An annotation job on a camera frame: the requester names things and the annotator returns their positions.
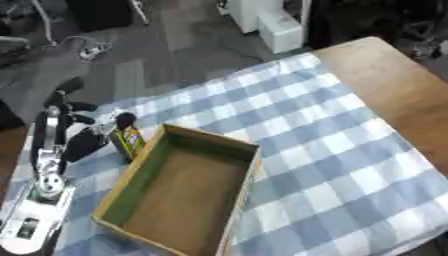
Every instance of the robotic arm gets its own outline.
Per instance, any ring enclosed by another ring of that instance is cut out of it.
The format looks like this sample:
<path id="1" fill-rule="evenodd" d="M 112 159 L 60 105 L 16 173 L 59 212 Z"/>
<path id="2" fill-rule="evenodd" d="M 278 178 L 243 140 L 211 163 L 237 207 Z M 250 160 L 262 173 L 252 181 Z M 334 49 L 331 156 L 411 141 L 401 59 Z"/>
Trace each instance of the robotic arm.
<path id="1" fill-rule="evenodd" d="M 92 126 L 94 119 L 76 114 L 97 109 L 92 104 L 67 101 L 68 94 L 82 87 L 80 78 L 63 83 L 48 97 L 44 109 L 36 117 L 30 152 L 33 178 L 23 187 L 5 224 L 0 227 L 0 246 L 10 253 L 23 255 L 42 251 L 46 255 L 49 241 L 55 241 L 76 189 L 64 176 L 67 162 L 86 157 L 107 145 L 109 140 L 130 161 L 144 145 L 133 126 L 136 117 L 131 113 L 115 110 L 95 126 Z M 68 140 L 66 131 L 74 123 L 88 126 Z M 117 133 L 119 136 L 131 133 L 130 138 L 137 139 L 120 144 L 126 138 L 114 140 Z"/>
<path id="2" fill-rule="evenodd" d="M 36 117 L 30 154 L 33 178 L 22 188 L 0 228 L 0 246 L 12 254 L 40 251 L 45 255 L 47 243 L 61 230 L 76 189 L 63 176 L 67 156 L 76 149 L 67 146 L 66 131 L 75 122 L 95 123 L 89 117 L 75 114 L 77 111 L 95 111 L 95 105 L 67 102 L 67 95 L 82 87 L 80 78 L 60 85 Z M 95 144 L 92 150 L 104 145 Z"/>
<path id="3" fill-rule="evenodd" d="M 43 198 L 51 200 L 64 189 L 64 174 L 68 154 L 66 130 L 75 122 L 92 125 L 95 120 L 74 114 L 77 111 L 95 111 L 97 107 L 82 102 L 67 102 L 67 95 L 83 87 L 80 78 L 73 78 L 60 85 L 45 101 L 44 110 L 36 117 L 31 165 L 36 190 Z"/>

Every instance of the white robot part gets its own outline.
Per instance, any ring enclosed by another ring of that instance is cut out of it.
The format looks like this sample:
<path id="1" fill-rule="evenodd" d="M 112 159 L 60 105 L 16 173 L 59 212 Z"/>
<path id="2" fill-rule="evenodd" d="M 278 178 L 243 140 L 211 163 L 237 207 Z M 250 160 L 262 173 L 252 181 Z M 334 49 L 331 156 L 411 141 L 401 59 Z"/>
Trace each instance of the white robot part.
<path id="1" fill-rule="evenodd" d="M 66 184 L 59 197 L 42 200 L 36 194 L 36 183 L 25 187 L 0 231 L 0 246 L 6 251 L 24 255 L 41 250 L 61 228 L 73 200 L 75 187 Z"/>
<path id="2" fill-rule="evenodd" d="M 36 186 L 39 194 L 47 199 L 59 196 L 64 190 L 65 181 L 56 172 L 44 173 L 39 176 Z"/>

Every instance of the wooden table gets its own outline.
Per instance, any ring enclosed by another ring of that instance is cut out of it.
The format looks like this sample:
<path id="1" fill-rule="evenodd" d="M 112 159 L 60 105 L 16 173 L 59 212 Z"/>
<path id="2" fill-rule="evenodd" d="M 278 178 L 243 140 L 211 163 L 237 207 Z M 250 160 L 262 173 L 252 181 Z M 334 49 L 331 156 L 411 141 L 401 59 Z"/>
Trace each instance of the wooden table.
<path id="1" fill-rule="evenodd" d="M 381 39 L 315 54 L 380 117 L 448 176 L 448 85 Z"/>

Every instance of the robot finger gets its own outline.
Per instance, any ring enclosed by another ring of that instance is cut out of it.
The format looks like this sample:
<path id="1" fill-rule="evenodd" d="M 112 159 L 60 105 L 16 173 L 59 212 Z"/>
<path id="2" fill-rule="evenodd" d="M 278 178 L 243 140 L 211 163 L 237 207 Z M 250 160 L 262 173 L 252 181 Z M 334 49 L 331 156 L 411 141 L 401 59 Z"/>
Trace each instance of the robot finger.
<path id="1" fill-rule="evenodd" d="M 50 105 L 60 106 L 63 104 L 65 96 L 80 90 L 84 87 L 84 82 L 80 77 L 75 77 L 70 80 L 65 81 L 63 84 L 59 85 L 52 94 L 44 102 L 44 107 L 47 108 Z"/>
<path id="2" fill-rule="evenodd" d="M 85 103 L 85 102 L 68 102 L 68 103 L 66 103 L 66 105 L 69 106 L 70 112 L 76 112 L 76 111 L 93 112 L 98 108 L 97 105 Z"/>
<path id="3" fill-rule="evenodd" d="M 83 115 L 77 115 L 77 114 L 69 115 L 67 118 L 67 123 L 66 123 L 67 129 L 74 123 L 82 123 L 82 124 L 92 125 L 95 123 L 95 119 L 87 117 L 87 116 L 83 116 Z"/>
<path id="4" fill-rule="evenodd" d="M 70 80 L 65 81 L 63 84 L 59 85 L 55 92 L 63 93 L 64 95 L 70 94 L 74 91 L 80 90 L 84 87 L 84 82 L 80 77 L 75 77 Z"/>

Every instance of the chair leg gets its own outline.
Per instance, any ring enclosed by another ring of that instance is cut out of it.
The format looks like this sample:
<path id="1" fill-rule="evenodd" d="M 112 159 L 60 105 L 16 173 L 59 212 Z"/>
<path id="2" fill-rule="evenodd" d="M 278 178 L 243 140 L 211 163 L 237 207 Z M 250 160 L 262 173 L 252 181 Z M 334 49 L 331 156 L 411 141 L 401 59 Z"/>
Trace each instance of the chair leg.
<path id="1" fill-rule="evenodd" d="M 42 5 L 39 3 L 39 0 L 31 0 L 31 2 L 33 3 L 34 7 L 36 7 L 40 17 L 44 22 L 45 37 L 47 38 L 48 42 L 50 42 L 51 45 L 57 45 L 56 41 L 53 40 L 51 20 L 48 17 L 47 12 L 45 12 L 44 8 L 42 8 Z"/>
<path id="2" fill-rule="evenodd" d="M 23 43 L 26 49 L 30 49 L 30 41 L 22 37 L 0 36 L 0 42 Z"/>
<path id="3" fill-rule="evenodd" d="M 134 7 L 135 11 L 138 13 L 140 18 L 143 20 L 143 23 L 145 25 L 149 24 L 148 18 L 146 17 L 146 14 L 143 12 L 143 4 L 139 0 L 131 0 L 131 4 Z"/>

